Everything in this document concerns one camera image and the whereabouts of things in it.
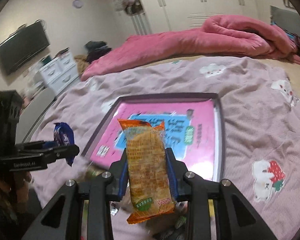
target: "pink blanket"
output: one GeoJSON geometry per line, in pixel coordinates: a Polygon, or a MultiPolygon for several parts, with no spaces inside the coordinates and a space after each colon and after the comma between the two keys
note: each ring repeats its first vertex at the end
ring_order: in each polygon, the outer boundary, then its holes
{"type": "Polygon", "coordinates": [[[93,61],[81,80],[181,55],[222,53],[300,64],[296,52],[296,45],[275,25],[245,16],[217,15],[207,19],[201,28],[130,36],[121,47],[93,61]]]}

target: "poster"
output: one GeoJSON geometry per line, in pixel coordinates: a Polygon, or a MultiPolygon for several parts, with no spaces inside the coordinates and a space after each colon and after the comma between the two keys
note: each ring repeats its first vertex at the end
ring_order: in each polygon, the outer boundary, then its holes
{"type": "Polygon", "coordinates": [[[186,103],[121,103],[106,127],[90,160],[108,168],[120,160],[125,137],[118,119],[135,119],[152,126],[165,123],[165,147],[188,170],[212,179],[215,159],[214,106],[211,100],[186,103]]]}

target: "bread package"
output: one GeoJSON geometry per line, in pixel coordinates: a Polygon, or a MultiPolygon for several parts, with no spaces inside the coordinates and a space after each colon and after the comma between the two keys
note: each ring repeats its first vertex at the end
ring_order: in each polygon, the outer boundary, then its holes
{"type": "Polygon", "coordinates": [[[171,198],[164,147],[164,122],[151,127],[139,120],[118,120],[127,140],[129,184],[133,213],[129,224],[171,213],[171,198]]]}

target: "television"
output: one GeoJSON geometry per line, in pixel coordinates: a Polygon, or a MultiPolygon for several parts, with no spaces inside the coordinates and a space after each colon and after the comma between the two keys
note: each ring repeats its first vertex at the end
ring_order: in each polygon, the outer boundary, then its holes
{"type": "Polygon", "coordinates": [[[0,44],[0,65],[11,74],[48,47],[49,41],[40,22],[16,31],[0,44]]]}

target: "white wardrobe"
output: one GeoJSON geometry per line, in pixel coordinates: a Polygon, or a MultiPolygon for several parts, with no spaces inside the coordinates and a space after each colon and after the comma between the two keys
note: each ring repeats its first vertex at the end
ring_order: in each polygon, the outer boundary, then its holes
{"type": "Polygon", "coordinates": [[[258,19],[255,0],[141,0],[153,33],[197,28],[213,15],[258,19]]]}

